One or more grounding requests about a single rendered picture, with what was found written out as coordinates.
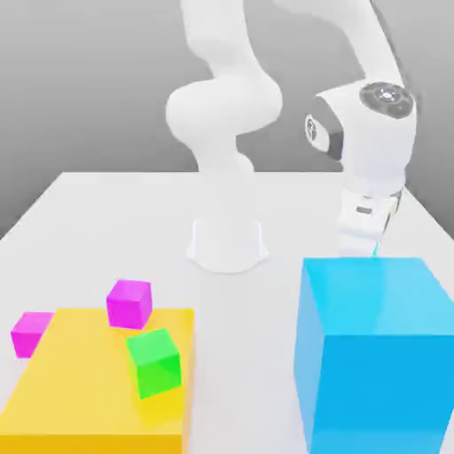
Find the small green cube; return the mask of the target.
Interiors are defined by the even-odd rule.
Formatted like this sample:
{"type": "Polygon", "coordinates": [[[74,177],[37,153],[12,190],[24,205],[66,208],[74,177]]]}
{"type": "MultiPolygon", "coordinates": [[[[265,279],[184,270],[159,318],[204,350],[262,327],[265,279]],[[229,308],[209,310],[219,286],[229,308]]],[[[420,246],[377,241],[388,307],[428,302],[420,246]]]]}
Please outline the small green cube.
{"type": "Polygon", "coordinates": [[[129,337],[126,346],[140,399],[181,386],[180,352],[167,328],[129,337]]]}

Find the large blue box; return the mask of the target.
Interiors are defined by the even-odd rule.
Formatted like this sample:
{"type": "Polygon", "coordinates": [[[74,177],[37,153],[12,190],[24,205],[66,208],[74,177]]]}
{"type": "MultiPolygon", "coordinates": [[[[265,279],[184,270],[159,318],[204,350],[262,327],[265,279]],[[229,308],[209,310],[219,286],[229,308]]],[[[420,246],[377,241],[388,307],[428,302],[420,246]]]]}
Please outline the large blue box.
{"type": "Polygon", "coordinates": [[[419,258],[307,258],[294,378],[309,454],[440,454],[454,301],[419,258]]]}

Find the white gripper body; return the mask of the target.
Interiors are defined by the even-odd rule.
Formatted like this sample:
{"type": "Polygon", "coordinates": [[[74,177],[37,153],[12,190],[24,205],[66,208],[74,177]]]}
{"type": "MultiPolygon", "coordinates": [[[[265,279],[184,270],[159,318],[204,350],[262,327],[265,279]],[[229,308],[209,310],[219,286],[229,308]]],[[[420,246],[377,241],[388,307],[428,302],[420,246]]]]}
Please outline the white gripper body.
{"type": "Polygon", "coordinates": [[[391,217],[390,200],[343,200],[340,205],[341,243],[378,242],[391,217]]]}

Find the small magenta cube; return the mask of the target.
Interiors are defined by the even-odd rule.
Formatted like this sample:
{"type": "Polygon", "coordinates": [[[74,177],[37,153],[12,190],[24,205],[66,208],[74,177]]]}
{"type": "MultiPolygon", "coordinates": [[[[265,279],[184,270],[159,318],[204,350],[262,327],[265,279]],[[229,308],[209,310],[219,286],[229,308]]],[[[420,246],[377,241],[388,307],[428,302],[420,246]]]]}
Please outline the small magenta cube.
{"type": "Polygon", "coordinates": [[[24,312],[11,330],[16,356],[30,358],[54,316],[53,312],[24,312]]]}
{"type": "Polygon", "coordinates": [[[150,282],[119,279],[106,297],[109,325],[141,330],[153,311],[150,282]]]}

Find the large yellow box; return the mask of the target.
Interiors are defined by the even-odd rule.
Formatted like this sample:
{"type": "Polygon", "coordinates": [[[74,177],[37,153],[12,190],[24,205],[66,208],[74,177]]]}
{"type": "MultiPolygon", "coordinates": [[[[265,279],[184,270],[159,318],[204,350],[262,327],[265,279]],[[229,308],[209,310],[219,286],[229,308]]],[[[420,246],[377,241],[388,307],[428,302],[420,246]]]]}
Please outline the large yellow box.
{"type": "Polygon", "coordinates": [[[0,454],[189,454],[192,309],[156,309],[181,357],[182,384],[139,397],[126,339],[105,309],[58,309],[0,413],[0,454]]]}

